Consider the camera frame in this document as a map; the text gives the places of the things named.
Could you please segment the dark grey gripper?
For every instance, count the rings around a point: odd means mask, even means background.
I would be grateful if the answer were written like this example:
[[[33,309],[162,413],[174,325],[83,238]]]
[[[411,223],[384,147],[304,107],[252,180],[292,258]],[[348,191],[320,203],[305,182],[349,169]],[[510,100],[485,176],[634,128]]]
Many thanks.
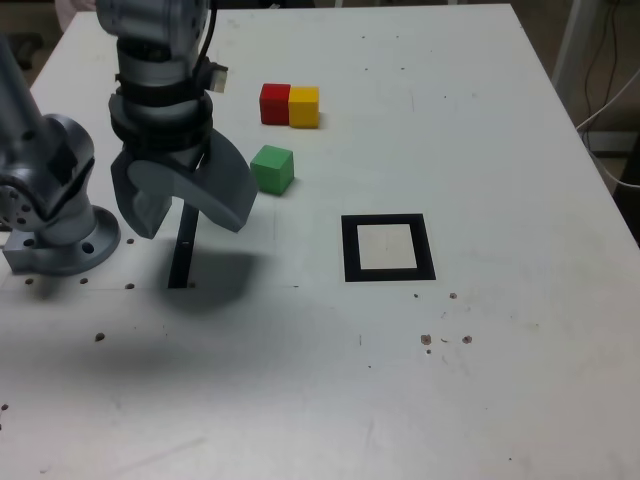
[[[139,236],[156,236],[173,198],[231,232],[246,224],[257,181],[239,150],[217,130],[204,147],[169,151],[125,143],[124,150],[112,163],[111,176],[119,211]]]

